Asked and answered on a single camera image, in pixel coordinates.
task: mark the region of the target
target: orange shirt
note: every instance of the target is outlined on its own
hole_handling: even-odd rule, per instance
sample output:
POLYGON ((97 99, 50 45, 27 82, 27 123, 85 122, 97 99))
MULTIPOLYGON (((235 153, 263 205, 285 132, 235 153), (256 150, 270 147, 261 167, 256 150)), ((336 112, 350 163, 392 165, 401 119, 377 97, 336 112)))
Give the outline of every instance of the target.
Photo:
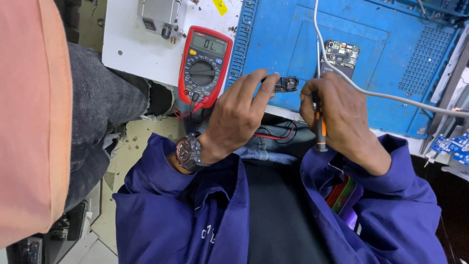
POLYGON ((53 0, 2 1, 0 248, 48 232, 70 175, 72 78, 53 0))

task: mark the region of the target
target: yellow tape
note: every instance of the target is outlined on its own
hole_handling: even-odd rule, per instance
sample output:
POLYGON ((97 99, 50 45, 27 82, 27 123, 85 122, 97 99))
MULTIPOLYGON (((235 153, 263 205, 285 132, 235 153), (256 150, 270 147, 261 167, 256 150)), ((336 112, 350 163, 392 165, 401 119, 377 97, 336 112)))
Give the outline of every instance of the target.
POLYGON ((217 8, 218 12, 220 12, 221 16, 228 12, 228 8, 223 2, 223 0, 213 0, 213 3, 215 4, 215 7, 217 8))

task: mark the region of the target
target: watch face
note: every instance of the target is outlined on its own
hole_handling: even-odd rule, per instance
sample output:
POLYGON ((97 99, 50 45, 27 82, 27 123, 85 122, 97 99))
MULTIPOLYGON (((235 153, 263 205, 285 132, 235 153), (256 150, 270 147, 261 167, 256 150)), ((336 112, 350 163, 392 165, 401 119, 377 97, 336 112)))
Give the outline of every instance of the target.
POLYGON ((187 140, 182 140, 177 146, 177 155, 182 161, 186 161, 190 158, 190 153, 192 149, 190 143, 187 140))

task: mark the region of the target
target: workbench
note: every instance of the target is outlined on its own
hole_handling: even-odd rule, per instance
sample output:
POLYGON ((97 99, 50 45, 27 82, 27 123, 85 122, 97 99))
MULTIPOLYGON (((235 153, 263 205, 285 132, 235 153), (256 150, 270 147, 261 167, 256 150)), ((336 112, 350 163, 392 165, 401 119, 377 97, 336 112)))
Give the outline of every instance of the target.
MULTIPOLYGON (((137 2, 137 0, 113 0, 107 3, 103 64, 109 68, 177 87, 185 39, 182 38, 172 44, 160 35, 147 32, 137 18, 137 2)), ((185 0, 183 4, 188 6, 182 30, 188 32, 191 25, 203 26, 234 40, 235 32, 230 28, 238 25, 242 3, 243 0, 225 0, 228 11, 221 16, 211 0, 200 0, 197 5, 185 0)), ((271 105, 268 105, 265 111, 302 121, 300 114, 295 111, 271 105)), ((387 133, 371 130, 377 136, 387 133)), ((398 134, 396 136, 408 140, 411 154, 421 155, 423 139, 398 134)))

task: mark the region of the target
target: digital multimeter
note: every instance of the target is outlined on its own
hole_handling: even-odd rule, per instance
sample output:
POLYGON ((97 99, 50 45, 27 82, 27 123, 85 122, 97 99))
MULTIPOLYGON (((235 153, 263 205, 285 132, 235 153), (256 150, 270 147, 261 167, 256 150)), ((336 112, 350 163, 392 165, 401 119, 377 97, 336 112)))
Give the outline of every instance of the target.
POLYGON ((192 98, 201 102, 204 97, 210 99, 201 107, 214 104, 227 72, 233 41, 211 29, 191 26, 182 54, 179 70, 179 98, 187 104, 192 98))

